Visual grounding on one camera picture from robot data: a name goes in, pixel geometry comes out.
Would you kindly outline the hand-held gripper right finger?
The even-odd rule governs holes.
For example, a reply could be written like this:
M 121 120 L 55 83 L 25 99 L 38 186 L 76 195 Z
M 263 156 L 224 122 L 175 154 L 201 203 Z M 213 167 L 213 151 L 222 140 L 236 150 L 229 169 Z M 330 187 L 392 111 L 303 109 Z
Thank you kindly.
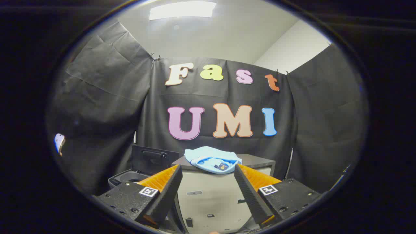
M 321 197 L 321 193 L 296 179 L 279 180 L 239 163 L 234 177 L 260 228 L 299 214 Z

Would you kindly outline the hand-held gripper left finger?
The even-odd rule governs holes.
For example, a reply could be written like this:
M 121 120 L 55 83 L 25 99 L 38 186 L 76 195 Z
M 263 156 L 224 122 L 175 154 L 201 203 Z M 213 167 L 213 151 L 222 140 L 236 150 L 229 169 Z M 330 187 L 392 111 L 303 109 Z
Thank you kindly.
M 181 166 L 174 165 L 140 182 L 121 182 L 97 199 L 125 219 L 159 229 L 174 204 L 182 177 Z

